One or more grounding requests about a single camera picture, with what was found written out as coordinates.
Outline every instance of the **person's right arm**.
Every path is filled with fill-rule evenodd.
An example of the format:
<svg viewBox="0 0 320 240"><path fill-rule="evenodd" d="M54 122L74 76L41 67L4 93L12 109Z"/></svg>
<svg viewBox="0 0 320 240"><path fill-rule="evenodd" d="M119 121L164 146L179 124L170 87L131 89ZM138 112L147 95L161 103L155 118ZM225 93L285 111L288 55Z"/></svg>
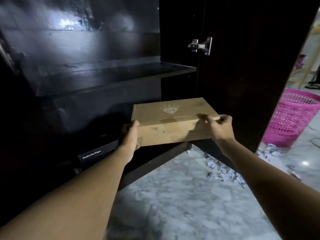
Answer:
<svg viewBox="0 0 320 240"><path fill-rule="evenodd" d="M212 139L241 173L282 239L320 239L320 193L237 142L230 116L220 122L204 118Z"/></svg>

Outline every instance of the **pink basket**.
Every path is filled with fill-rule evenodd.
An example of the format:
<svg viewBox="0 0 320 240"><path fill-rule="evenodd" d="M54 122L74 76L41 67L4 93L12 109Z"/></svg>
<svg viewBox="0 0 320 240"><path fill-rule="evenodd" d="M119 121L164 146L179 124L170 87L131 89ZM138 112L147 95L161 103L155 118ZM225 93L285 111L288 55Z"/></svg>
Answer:
<svg viewBox="0 0 320 240"><path fill-rule="evenodd" d="M320 109L320 96L286 88L262 141L290 147Z"/></svg>

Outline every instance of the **black shelf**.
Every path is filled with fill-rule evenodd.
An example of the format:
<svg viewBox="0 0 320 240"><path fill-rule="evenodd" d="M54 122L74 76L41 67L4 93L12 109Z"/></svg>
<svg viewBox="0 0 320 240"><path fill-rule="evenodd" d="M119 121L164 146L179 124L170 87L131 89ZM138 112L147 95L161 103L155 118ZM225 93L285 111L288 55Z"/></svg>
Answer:
<svg viewBox="0 0 320 240"><path fill-rule="evenodd" d="M164 78L195 72L195 67L155 62L104 69L67 72L41 78L36 95L50 97L77 91L92 90L133 79Z"/></svg>

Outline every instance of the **cabinet door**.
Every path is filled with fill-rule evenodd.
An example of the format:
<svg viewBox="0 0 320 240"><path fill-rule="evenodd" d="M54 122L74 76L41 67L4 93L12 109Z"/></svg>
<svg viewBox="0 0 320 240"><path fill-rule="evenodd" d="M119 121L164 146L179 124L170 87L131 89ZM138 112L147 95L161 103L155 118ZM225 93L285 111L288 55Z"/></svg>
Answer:
<svg viewBox="0 0 320 240"><path fill-rule="evenodd" d="M233 117L236 139L255 152L309 32L319 0L207 0L196 96ZM211 140L194 142L230 164Z"/></svg>

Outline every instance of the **basket rim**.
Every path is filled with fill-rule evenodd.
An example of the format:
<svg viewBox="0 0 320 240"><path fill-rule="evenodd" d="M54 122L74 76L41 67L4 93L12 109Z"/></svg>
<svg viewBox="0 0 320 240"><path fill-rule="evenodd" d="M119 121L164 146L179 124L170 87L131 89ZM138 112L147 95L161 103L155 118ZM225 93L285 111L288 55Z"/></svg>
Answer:
<svg viewBox="0 0 320 240"><path fill-rule="evenodd" d="M311 95L310 97L312 97L313 99L318 100L320 102L320 96L319 95L311 93L311 92L307 92L307 91L301 91L301 90L294 89L294 88L286 88L283 91L282 95L284 93L287 93L287 92L297 93L297 91L298 91L299 94L305 94L306 96L310 94ZM279 104L285 104L285 105L290 105L290 106L301 105L301 106L319 107L320 108L320 103L319 104L299 104L299 103L294 103L294 102L283 101L282 100L282 95L281 95L281 98L279 100Z"/></svg>

